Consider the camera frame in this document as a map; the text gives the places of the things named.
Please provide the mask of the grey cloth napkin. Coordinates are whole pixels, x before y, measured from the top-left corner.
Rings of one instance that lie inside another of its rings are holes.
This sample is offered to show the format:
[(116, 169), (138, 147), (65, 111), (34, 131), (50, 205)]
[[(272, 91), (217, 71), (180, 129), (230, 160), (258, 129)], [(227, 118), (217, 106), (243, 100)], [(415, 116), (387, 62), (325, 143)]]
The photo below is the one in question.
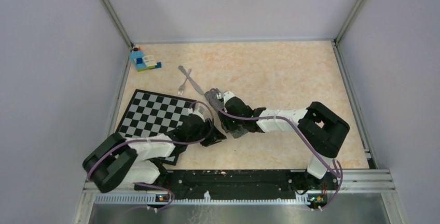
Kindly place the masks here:
[(215, 99), (215, 92), (221, 92), (221, 91), (219, 89), (212, 89), (210, 91), (205, 92), (204, 97), (208, 101), (208, 103), (211, 105), (211, 107), (213, 107), (213, 109), (216, 111), (216, 113), (219, 117), (219, 114), (226, 113), (227, 109), (225, 108), (225, 104), (222, 104), (221, 102), (218, 102)]

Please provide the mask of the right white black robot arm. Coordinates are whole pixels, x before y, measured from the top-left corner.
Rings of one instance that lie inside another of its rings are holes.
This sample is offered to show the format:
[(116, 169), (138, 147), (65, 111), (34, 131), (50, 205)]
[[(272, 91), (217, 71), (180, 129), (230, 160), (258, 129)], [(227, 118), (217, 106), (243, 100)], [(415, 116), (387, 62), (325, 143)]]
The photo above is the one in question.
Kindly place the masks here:
[(296, 133), (313, 154), (304, 175), (309, 188), (318, 189), (324, 184), (327, 172), (343, 178), (336, 157), (350, 126), (324, 104), (312, 102), (297, 110), (251, 108), (230, 91), (219, 100), (223, 104), (218, 110), (222, 127), (235, 138), (246, 133)]

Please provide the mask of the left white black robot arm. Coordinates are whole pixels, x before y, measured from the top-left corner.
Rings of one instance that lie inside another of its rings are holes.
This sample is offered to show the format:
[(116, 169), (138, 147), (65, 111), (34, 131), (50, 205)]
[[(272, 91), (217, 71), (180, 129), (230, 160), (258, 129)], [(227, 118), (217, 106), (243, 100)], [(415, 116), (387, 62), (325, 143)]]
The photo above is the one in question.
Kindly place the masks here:
[(101, 193), (122, 183), (147, 183), (161, 189), (167, 181), (166, 170), (152, 159), (177, 156), (190, 144), (210, 146), (225, 139), (210, 118), (190, 114), (182, 124), (157, 136), (124, 138), (114, 133), (85, 158), (82, 167)]

